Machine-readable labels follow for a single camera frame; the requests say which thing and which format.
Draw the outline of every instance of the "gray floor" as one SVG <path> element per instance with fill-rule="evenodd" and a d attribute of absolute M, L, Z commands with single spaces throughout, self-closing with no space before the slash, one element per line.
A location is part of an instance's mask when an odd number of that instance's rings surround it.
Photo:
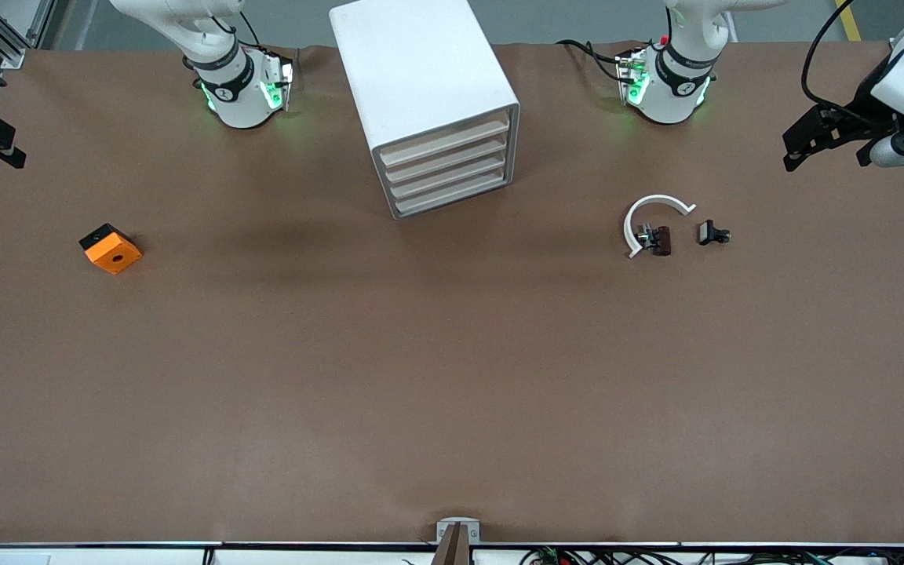
<path fill-rule="evenodd" d="M 864 39 L 887 39 L 904 28 L 904 0 L 860 0 L 853 3 L 853 18 L 857 20 Z"/>
<path fill-rule="evenodd" d="M 346 2 L 249 0 L 246 14 L 261 41 L 272 46 L 334 46 L 327 12 Z M 470 4 L 492 43 L 553 43 L 565 38 L 604 43 L 649 39 L 665 32 L 661 0 L 471 0 Z M 738 12 L 738 35 L 743 42 L 810 42 L 835 6 L 833 0 L 792 0 L 763 12 Z M 232 23 L 242 27 L 241 21 Z M 839 25 L 826 36 L 829 40 L 845 38 Z M 173 46 L 152 29 L 118 13 L 108 0 L 71 0 L 54 48 L 153 50 Z"/>

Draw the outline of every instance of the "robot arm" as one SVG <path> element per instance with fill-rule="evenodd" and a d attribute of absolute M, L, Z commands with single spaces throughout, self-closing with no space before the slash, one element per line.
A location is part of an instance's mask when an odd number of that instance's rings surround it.
<path fill-rule="evenodd" d="M 840 108 L 821 101 L 783 133 L 783 164 L 794 171 L 818 151 L 852 140 L 869 140 L 857 151 L 861 166 L 904 165 L 904 29 L 851 103 Z"/>
<path fill-rule="evenodd" d="M 710 71 L 727 46 L 726 11 L 764 10 L 788 0 L 663 0 L 672 18 L 672 36 L 620 61 L 618 71 L 632 85 L 621 97 L 647 118 L 677 124 L 702 104 Z"/>
<path fill-rule="evenodd" d="M 201 78 L 208 107 L 233 128 L 253 128 L 286 110 L 291 61 L 241 44 L 220 18 L 240 14 L 245 0 L 111 0 L 111 4 L 176 44 Z"/>

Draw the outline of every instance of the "white arc-shaped part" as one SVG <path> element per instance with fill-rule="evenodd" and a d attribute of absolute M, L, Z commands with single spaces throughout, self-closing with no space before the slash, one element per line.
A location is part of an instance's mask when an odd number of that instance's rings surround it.
<path fill-rule="evenodd" d="M 634 233 L 632 219 L 634 219 L 634 212 L 637 211 L 637 208 L 640 208 L 645 204 L 666 204 L 681 212 L 683 216 L 689 214 L 689 212 L 692 212 L 696 208 L 696 204 L 687 206 L 682 200 L 679 200 L 674 196 L 667 196 L 667 194 L 652 194 L 651 196 L 645 196 L 634 202 L 634 205 L 630 206 L 630 211 L 627 212 L 627 219 L 623 221 L 623 236 L 627 239 L 627 246 L 630 246 L 630 258 L 634 258 L 634 255 L 638 254 L 643 249 L 640 241 L 637 240 L 637 235 Z"/>

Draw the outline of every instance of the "brown paper tabletop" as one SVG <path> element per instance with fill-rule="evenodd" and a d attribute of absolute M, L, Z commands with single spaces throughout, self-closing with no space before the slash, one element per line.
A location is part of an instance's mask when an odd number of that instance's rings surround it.
<path fill-rule="evenodd" d="M 512 186 L 393 221 L 337 51 L 225 128 L 173 53 L 29 53 L 0 115 L 0 541 L 904 542 L 904 169 L 782 168 L 801 44 L 649 124 L 502 46 Z M 825 46 L 849 100 L 882 44 Z M 688 217 L 625 255 L 632 201 Z M 730 246 L 696 246 L 712 218 Z M 104 222 L 143 260 L 108 275 Z"/>

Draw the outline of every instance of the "orange cube with hole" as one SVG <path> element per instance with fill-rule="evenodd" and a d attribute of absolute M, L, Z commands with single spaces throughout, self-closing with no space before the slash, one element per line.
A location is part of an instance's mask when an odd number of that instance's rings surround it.
<path fill-rule="evenodd" d="M 116 275 L 141 258 L 141 251 L 132 240 L 108 223 L 80 239 L 78 244 L 93 264 L 111 275 Z"/>

